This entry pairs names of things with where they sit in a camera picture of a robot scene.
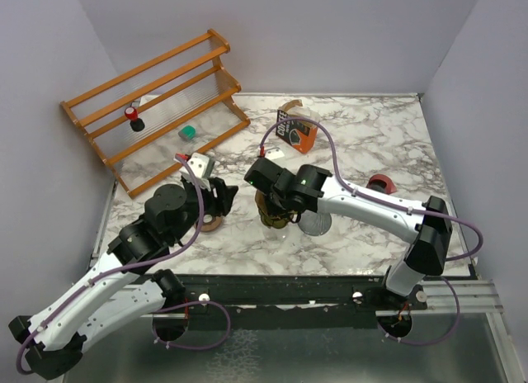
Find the round wooden dripper base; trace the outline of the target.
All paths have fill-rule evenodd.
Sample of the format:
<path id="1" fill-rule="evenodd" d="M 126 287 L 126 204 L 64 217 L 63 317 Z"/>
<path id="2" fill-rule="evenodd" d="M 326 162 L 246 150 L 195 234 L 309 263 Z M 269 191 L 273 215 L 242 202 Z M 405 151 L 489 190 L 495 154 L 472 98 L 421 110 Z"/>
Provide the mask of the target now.
<path id="1" fill-rule="evenodd" d="M 222 224 L 222 216 L 206 215 L 203 219 L 200 231 L 202 233 L 209 233 L 216 231 Z"/>

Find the olive green glass dripper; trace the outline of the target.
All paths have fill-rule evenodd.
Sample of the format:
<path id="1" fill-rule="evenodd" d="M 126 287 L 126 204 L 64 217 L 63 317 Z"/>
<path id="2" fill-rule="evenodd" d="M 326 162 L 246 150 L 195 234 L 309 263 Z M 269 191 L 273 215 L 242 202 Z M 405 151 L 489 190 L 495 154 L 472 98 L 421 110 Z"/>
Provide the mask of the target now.
<path id="1" fill-rule="evenodd" d="M 289 223 L 298 224 L 301 214 L 287 211 L 274 204 L 271 199 L 261 191 L 256 191 L 254 198 L 261 222 L 268 228 L 284 229 Z"/>

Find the grey carafe with red lid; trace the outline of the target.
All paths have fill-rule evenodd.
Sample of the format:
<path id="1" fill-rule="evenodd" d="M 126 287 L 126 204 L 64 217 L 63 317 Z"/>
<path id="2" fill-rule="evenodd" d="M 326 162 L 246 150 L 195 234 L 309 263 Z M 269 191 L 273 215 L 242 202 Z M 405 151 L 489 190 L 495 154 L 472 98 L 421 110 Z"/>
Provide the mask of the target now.
<path id="1" fill-rule="evenodd" d="M 392 179 L 384 174 L 373 175 L 367 182 L 366 187 L 386 195 L 391 195 L 397 191 Z"/>

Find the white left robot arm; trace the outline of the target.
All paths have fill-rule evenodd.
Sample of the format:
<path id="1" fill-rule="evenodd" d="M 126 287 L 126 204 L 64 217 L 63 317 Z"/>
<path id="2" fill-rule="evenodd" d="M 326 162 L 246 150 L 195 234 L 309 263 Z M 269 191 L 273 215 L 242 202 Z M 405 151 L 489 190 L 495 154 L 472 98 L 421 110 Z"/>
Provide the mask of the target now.
<path id="1" fill-rule="evenodd" d="M 170 313 L 186 304 L 186 289 L 169 269 L 153 274 L 139 289 L 125 287 L 151 267 L 183 253 L 190 229 L 199 230 L 205 216 L 225 217 L 238 187 L 218 177 L 189 176 L 181 184 L 160 186 L 144 211 L 123 227 L 93 267 L 52 305 L 9 324 L 21 345 L 16 369 L 53 380 L 72 369 L 95 343 L 143 314 Z"/>

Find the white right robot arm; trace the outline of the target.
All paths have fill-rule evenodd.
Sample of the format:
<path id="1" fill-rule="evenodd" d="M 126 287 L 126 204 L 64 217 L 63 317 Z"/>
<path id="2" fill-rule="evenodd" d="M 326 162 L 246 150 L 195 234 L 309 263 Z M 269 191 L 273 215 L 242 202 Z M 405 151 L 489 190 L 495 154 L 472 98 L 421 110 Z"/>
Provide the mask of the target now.
<path id="1" fill-rule="evenodd" d="M 389 268 L 379 289 L 380 303 L 387 309 L 398 309 L 421 279 L 444 271 L 453 229 L 441 198 L 398 199 L 340 181 L 336 174 L 314 165 L 305 164 L 292 173 L 264 157 L 248 169 L 244 180 L 263 195 L 272 215 L 311 211 L 345 216 L 407 243 L 407 251 Z"/>

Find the orange coffee filter box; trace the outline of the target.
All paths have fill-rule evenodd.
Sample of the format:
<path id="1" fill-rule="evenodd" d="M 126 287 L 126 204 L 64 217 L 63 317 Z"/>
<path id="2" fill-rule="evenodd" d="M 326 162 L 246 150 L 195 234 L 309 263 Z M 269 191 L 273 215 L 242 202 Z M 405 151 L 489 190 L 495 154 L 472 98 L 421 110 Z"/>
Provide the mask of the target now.
<path id="1" fill-rule="evenodd" d="M 318 132 L 318 127 L 313 122 L 319 121 L 288 116 L 278 108 L 276 122 L 278 126 L 275 134 L 278 138 L 302 154 L 312 149 Z"/>

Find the clear glass server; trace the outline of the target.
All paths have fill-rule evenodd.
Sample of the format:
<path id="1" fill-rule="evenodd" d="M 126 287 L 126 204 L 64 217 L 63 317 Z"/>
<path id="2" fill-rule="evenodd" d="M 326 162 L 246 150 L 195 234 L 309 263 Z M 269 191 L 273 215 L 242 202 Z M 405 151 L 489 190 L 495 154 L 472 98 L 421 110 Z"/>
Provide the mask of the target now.
<path id="1" fill-rule="evenodd" d="M 289 225 L 280 229 L 274 227 L 264 227 L 262 229 L 262 233 L 266 241 L 282 242 L 291 236 L 292 228 Z"/>

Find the brown filters in box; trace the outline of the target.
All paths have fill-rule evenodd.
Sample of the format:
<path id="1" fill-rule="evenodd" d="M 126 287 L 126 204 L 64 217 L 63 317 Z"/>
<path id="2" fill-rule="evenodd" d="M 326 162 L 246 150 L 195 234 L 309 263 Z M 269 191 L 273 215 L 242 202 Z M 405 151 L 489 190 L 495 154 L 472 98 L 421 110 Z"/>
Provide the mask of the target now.
<path id="1" fill-rule="evenodd" d="M 288 116 L 303 117 L 312 121 L 321 120 L 320 115 L 316 111 L 305 106 L 300 99 L 294 99 L 284 103 L 280 106 L 279 110 L 283 111 Z"/>

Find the green small block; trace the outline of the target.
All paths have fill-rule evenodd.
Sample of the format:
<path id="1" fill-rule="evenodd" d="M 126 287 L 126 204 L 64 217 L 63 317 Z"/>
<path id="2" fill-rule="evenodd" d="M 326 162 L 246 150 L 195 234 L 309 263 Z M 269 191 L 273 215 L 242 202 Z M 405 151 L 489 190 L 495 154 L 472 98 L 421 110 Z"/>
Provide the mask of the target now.
<path id="1" fill-rule="evenodd" d="M 196 137 L 196 129 L 192 125 L 186 125 L 178 131 L 178 135 L 185 141 L 191 141 Z"/>

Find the orange wooden shelf rack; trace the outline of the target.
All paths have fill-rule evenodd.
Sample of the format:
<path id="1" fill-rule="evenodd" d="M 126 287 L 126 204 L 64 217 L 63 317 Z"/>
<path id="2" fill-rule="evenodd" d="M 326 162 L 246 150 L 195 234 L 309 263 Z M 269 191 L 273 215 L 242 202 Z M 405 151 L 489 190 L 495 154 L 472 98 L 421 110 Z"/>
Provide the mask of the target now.
<path id="1" fill-rule="evenodd" d="M 229 51 L 209 29 L 60 106 L 135 198 L 180 168 L 175 154 L 203 154 L 250 125 L 233 99 L 242 87 L 222 62 Z M 129 106 L 144 121 L 141 132 L 130 128 Z M 191 141 L 178 135 L 186 125 L 196 129 Z"/>

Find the red black stamp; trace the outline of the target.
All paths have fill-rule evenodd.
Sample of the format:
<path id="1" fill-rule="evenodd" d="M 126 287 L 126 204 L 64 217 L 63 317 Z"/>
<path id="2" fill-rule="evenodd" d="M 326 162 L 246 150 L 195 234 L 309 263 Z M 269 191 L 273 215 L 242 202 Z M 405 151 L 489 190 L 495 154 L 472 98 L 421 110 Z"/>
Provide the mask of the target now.
<path id="1" fill-rule="evenodd" d="M 144 129 L 144 121 L 139 117 L 139 113 L 135 107 L 127 107 L 125 109 L 125 117 L 128 119 L 132 131 L 141 132 Z"/>

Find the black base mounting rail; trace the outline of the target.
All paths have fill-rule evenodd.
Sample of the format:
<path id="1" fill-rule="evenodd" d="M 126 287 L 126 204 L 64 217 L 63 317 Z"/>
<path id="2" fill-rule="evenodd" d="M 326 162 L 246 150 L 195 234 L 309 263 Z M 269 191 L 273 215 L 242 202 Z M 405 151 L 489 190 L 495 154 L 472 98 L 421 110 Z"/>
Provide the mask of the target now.
<path id="1" fill-rule="evenodd" d="M 166 336 L 185 328 L 220 330 L 226 325 L 253 330 L 373 329 L 386 319 L 401 319 L 409 328 L 411 312 L 427 307 L 421 285 L 407 297 L 392 295 L 378 276 L 184 275 L 182 280 L 187 300 L 205 293 L 224 306 L 229 316 L 214 306 L 192 306 L 184 313 L 156 312 L 153 326 Z"/>

